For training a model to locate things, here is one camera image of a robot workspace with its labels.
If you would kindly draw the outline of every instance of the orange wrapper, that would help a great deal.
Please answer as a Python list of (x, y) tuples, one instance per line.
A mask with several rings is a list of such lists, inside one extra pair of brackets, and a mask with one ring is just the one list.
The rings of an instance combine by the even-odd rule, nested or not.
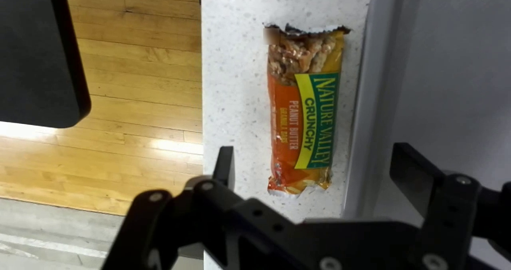
[(348, 31), (340, 27), (304, 33), (287, 26), (272, 39), (271, 194), (299, 195), (307, 186), (330, 186), (343, 37)]

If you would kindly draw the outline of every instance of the bolt hole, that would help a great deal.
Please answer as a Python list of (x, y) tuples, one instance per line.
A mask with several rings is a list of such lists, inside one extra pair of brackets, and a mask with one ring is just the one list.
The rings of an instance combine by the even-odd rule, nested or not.
[(444, 220), (444, 226), (448, 228), (454, 228), (454, 223), (451, 221)]
[(273, 230), (275, 232), (281, 232), (282, 230), (284, 230), (284, 226), (282, 226), (280, 224), (275, 224), (275, 225), (273, 225)]

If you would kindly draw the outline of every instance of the green label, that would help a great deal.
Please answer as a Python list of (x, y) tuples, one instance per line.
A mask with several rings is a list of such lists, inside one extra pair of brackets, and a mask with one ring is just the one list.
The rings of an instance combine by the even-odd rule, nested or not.
[(339, 73), (297, 74), (303, 110), (303, 139), (296, 169), (332, 162)]

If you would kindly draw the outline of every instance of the screw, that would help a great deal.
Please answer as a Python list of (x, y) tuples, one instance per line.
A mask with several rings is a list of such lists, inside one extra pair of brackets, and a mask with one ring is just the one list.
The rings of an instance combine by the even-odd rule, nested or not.
[(428, 253), (422, 257), (422, 263), (428, 270), (448, 270), (447, 262), (440, 256)]
[(456, 181), (458, 181), (459, 183), (461, 183), (463, 185), (472, 183), (472, 181), (469, 178), (461, 176), (461, 175), (456, 177)]
[(341, 262), (334, 257), (323, 257), (319, 261), (319, 267), (321, 270), (341, 270), (343, 268)]
[(215, 185), (211, 182), (204, 182), (200, 187), (202, 190), (212, 190)]
[(156, 201), (160, 201), (160, 199), (163, 198), (163, 194), (159, 193), (159, 192), (155, 192), (153, 194), (151, 194), (151, 196), (149, 197), (149, 201), (151, 202), (156, 202)]

